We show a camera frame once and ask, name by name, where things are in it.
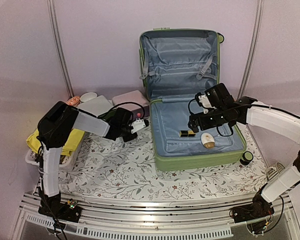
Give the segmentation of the purple drawer box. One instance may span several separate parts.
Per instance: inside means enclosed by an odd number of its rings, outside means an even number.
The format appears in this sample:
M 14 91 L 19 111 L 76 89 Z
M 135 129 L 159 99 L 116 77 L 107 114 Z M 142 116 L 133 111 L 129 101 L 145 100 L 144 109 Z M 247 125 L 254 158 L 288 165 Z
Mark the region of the purple drawer box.
M 114 106 L 121 104 L 121 103 L 126 103 L 126 102 L 134 102 L 134 103 L 137 103 L 137 104 L 143 106 L 144 111 L 145 111 L 145 115 L 144 115 L 145 118 L 147 118 L 150 115 L 150 103 L 147 100 L 147 98 L 139 90 L 134 90 L 134 91 L 131 91 L 128 93 L 117 95 L 112 98 L 112 104 Z M 133 113 L 134 119 L 136 119 L 137 117 L 143 116 L 143 110 L 138 105 L 131 103 L 131 104 L 123 104 L 119 107 L 131 111 Z

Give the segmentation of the green hard-shell suitcase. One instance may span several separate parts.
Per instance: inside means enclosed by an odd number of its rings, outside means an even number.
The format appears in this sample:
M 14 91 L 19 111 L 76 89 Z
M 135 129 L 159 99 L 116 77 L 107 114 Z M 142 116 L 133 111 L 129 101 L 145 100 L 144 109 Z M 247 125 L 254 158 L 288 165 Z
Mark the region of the green hard-shell suitcase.
M 206 148 L 202 133 L 189 131 L 191 114 L 206 111 L 195 101 L 197 93 L 220 79 L 221 35 L 206 29 L 159 29 L 139 38 L 141 79 L 149 100 L 155 165 L 160 171 L 178 171 L 235 163 L 246 151 L 237 126 L 224 124 L 207 130 L 215 146 Z

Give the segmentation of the white green drawer box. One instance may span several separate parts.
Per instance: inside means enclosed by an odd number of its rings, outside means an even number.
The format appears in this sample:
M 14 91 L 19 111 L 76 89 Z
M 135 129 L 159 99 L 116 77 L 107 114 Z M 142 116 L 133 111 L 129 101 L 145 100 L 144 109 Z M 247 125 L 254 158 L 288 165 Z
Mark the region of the white green drawer box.
M 86 102 L 82 102 L 78 105 L 79 109 L 89 112 L 97 117 L 101 114 L 106 113 L 112 107 L 112 102 L 103 95 L 100 95 Z

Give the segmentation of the yellow garment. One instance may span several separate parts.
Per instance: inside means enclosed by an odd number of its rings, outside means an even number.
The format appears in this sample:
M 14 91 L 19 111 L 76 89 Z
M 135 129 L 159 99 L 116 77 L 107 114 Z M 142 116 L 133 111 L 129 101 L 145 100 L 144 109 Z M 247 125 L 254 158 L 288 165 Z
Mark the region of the yellow garment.
M 85 132 L 79 129 L 73 129 L 65 143 L 62 147 L 61 155 L 70 157 L 73 152 L 76 151 L 80 142 L 84 137 Z M 41 146 L 40 141 L 37 139 L 39 136 L 39 131 L 36 129 L 27 139 L 27 146 L 34 152 L 38 153 L 38 150 Z

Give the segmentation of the white perforated plastic basket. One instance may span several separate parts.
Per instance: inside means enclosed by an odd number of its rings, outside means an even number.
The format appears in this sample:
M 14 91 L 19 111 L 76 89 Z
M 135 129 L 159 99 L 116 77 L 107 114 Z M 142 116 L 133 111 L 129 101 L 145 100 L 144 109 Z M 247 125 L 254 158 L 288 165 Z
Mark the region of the white perforated plastic basket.
M 75 161 L 79 154 L 79 148 L 74 151 L 71 156 L 64 156 L 64 159 L 59 164 L 59 168 L 65 171 L 71 171 L 75 165 Z M 34 166 L 39 166 L 37 154 L 29 149 L 25 155 L 25 162 Z

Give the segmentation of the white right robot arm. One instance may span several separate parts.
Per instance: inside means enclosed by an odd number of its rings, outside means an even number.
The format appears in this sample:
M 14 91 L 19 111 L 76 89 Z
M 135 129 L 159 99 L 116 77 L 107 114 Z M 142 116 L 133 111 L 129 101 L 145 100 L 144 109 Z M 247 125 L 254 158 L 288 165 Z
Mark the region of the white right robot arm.
M 202 112 L 189 113 L 188 127 L 195 133 L 218 129 L 223 125 L 232 128 L 240 123 L 281 136 L 299 146 L 295 159 L 259 192 L 260 199 L 249 206 L 252 218 L 259 218 L 279 195 L 300 183 L 300 116 L 287 110 L 265 104 L 253 97 L 234 99 L 223 83 L 194 95 Z

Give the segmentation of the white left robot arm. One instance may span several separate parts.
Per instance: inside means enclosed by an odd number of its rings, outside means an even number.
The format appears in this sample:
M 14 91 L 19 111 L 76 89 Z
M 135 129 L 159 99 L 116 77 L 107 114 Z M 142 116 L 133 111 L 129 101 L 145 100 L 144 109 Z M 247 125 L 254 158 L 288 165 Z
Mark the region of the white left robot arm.
M 54 197 L 60 194 L 60 157 L 73 132 L 92 133 L 112 141 L 122 138 L 126 143 L 134 140 L 138 131 L 149 126 L 144 109 L 140 116 L 134 117 L 133 112 L 123 106 L 120 103 L 100 115 L 95 115 L 58 101 L 38 122 L 37 139 L 42 152 L 39 162 L 40 190 L 49 198 L 44 207 L 53 217 L 60 217 L 65 211 L 64 205 Z

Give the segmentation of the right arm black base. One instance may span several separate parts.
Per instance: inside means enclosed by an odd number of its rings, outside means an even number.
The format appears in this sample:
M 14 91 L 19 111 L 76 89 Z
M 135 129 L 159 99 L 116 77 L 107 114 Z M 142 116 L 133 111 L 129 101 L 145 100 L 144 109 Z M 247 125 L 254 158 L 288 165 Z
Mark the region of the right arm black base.
M 235 223 L 241 223 L 259 218 L 271 216 L 275 213 L 271 202 L 267 202 L 262 196 L 262 190 L 267 184 L 259 189 L 252 198 L 252 203 L 235 206 L 230 209 L 229 216 L 234 219 Z

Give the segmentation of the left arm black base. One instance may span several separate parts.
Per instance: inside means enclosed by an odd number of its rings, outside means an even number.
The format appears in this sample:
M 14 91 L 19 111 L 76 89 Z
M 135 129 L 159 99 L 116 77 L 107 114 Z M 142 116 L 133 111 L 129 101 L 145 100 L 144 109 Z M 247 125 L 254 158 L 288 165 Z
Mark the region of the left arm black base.
M 48 197 L 43 192 L 40 192 L 39 196 L 39 214 L 68 222 L 79 222 L 83 208 L 78 206 L 78 202 L 76 200 L 71 198 L 67 202 L 62 203 L 60 192 L 52 197 Z

